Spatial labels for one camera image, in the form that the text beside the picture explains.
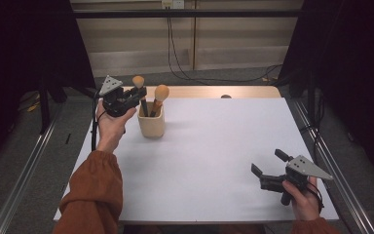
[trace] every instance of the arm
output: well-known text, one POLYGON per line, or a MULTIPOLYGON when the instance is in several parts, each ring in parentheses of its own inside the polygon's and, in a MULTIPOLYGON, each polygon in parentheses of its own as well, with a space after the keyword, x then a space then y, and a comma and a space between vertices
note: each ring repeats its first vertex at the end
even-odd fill
MULTIPOLYGON (((308 187, 316 191, 317 179, 309 177, 308 187)), ((291 182, 282 183, 284 189, 293 196, 292 207, 296 220, 293 221, 292 234, 336 234, 334 227, 318 213, 318 200, 310 192, 301 193, 291 182)))
POLYGON ((123 179, 113 151, 135 109, 119 118, 102 114, 103 111, 100 104, 96 114, 100 135, 96 151, 70 178, 70 192, 60 202, 62 217, 54 233, 118 233, 123 179))

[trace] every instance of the white tabletop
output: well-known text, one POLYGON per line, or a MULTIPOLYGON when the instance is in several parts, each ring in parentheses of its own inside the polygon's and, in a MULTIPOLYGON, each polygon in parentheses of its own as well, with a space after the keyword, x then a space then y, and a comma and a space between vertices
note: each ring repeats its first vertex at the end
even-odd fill
MULTIPOLYGON (((254 163, 265 175, 283 175, 277 148, 311 159, 284 98, 169 98, 164 109, 163 137, 143 137, 134 116, 115 151, 124 180, 122 222, 294 219, 281 194, 261 190, 250 171, 254 163)), ((90 151, 89 130, 75 169, 90 151)), ((321 216, 338 219, 321 181, 318 188, 325 205, 321 216)))

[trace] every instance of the human hand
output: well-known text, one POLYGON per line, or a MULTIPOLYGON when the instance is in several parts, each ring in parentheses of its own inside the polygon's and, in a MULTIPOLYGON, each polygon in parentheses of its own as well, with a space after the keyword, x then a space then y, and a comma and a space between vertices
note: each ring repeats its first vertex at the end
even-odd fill
MULTIPOLYGON (((308 188, 312 191, 317 191, 317 183, 317 179, 310 176, 308 188)), ((314 194, 309 191, 300 192, 295 185, 287 180, 285 180, 282 185, 284 189, 293 196, 291 204, 296 220, 309 221, 319 217, 318 199, 314 194)))
POLYGON ((102 100, 100 100, 96 111, 99 127, 99 143, 96 150, 113 153, 124 134, 127 121, 134 115, 136 109, 131 108, 125 115, 120 117, 111 117, 104 112, 105 109, 102 106, 102 100))

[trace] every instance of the orange sleeve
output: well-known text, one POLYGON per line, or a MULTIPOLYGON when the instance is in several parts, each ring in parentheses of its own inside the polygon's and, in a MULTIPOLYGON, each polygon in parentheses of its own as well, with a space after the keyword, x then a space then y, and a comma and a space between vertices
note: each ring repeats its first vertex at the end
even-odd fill
POLYGON ((293 221, 291 234, 339 234, 326 219, 320 217, 312 221, 293 221))
POLYGON ((69 180, 53 233, 118 233, 123 179, 114 154, 93 151, 69 180))

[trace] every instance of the dark backdrop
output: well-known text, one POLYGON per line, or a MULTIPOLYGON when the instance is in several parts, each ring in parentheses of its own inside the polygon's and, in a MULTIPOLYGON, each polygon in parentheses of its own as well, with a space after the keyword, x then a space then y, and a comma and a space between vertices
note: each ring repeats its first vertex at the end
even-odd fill
POLYGON ((49 12, 72 10, 68 0, 0 0, 0 143, 17 117, 19 98, 38 90, 43 78, 49 87, 94 87, 76 20, 49 12))
MULTIPOLYGON (((321 6, 317 0, 304 4, 321 6)), ((298 20, 280 79, 290 77, 290 93, 298 97, 313 74, 374 164, 374 1, 338 1, 332 11, 333 18, 298 20)))

